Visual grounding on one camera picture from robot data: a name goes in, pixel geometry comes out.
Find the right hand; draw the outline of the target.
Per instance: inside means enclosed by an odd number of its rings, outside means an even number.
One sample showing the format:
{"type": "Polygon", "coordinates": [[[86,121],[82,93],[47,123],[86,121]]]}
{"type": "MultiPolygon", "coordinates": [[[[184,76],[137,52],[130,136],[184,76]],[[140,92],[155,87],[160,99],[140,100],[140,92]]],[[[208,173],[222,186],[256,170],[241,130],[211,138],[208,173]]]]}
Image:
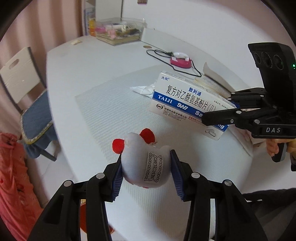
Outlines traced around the right hand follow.
{"type": "Polygon", "coordinates": [[[279,153],[278,144],[287,143],[287,152],[295,158],[296,140],[295,139],[266,139],[266,149],[269,156],[273,157],[279,153]]]}

